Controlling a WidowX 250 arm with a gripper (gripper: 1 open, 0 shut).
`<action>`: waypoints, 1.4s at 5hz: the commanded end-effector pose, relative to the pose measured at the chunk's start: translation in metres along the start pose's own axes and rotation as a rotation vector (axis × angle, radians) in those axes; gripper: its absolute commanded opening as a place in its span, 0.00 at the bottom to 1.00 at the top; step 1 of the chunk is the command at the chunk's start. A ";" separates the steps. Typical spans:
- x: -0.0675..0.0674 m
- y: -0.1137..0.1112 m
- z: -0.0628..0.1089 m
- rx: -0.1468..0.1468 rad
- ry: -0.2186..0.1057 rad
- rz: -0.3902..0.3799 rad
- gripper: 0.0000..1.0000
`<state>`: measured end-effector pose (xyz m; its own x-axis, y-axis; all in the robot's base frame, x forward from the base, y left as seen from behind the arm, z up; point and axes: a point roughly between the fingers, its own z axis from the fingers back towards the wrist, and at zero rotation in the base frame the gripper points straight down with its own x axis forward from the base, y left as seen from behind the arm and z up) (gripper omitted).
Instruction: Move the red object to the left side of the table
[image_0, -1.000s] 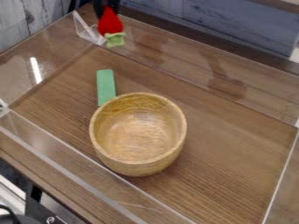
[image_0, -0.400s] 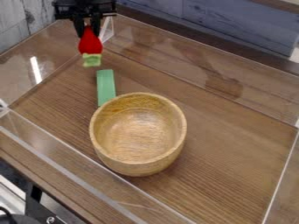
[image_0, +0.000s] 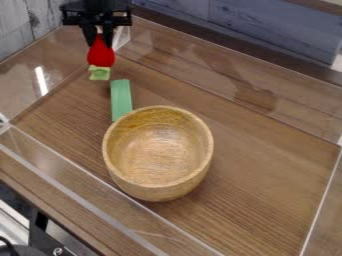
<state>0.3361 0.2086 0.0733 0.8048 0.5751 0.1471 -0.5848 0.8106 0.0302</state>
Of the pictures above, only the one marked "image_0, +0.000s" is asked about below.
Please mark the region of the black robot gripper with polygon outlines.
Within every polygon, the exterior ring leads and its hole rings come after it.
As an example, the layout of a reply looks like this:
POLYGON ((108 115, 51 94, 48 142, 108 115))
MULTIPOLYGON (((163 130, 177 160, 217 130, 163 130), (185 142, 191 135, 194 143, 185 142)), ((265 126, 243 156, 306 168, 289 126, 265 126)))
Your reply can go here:
POLYGON ((92 46, 98 30, 103 25, 102 38, 108 48, 112 47, 115 26, 133 25, 133 0, 76 0, 62 4, 64 25, 80 25, 86 42, 92 46))

